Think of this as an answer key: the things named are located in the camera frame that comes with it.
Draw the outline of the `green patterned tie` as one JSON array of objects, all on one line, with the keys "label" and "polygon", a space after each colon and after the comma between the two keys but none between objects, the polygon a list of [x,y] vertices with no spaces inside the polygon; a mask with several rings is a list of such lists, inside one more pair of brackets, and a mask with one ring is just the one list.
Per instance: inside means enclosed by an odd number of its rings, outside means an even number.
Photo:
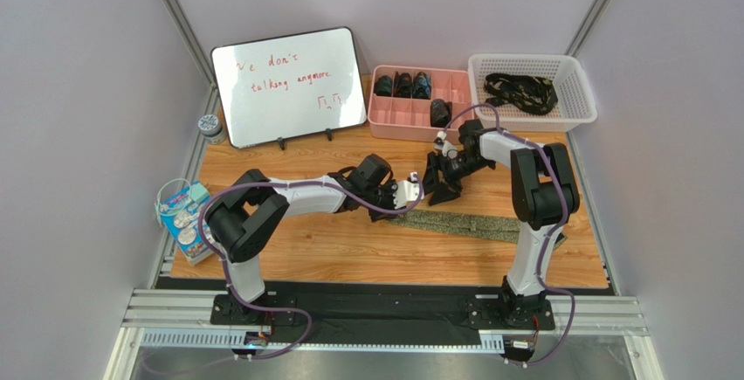
[{"label": "green patterned tie", "polygon": [[413,210],[388,219],[393,225],[441,234],[495,240],[516,244],[520,234],[518,218]]}]

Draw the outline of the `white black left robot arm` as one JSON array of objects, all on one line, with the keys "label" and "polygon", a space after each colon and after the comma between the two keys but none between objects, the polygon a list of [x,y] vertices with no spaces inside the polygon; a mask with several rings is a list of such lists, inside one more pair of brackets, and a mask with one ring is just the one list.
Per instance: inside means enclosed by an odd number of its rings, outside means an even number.
[{"label": "white black left robot arm", "polygon": [[265,292],[260,254],[282,221],[365,208],[375,222],[411,211],[423,195],[417,173],[397,180],[389,163],[375,154],[314,179],[282,180],[250,169],[204,205],[196,228],[210,231],[208,246],[222,262],[230,295],[258,308]]}]

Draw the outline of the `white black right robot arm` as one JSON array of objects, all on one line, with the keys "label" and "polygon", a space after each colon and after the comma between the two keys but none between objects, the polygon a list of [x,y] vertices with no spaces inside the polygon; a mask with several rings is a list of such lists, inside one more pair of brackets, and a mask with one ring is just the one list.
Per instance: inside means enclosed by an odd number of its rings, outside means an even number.
[{"label": "white black right robot arm", "polygon": [[431,205],[460,197],[462,179],[484,168],[503,165],[511,175],[512,205],[520,221],[517,251],[502,284],[504,317],[540,312],[546,303],[545,272],[557,239],[580,195],[565,145],[540,144],[502,128],[484,128],[469,120],[454,146],[440,132],[427,155],[424,192]]}]

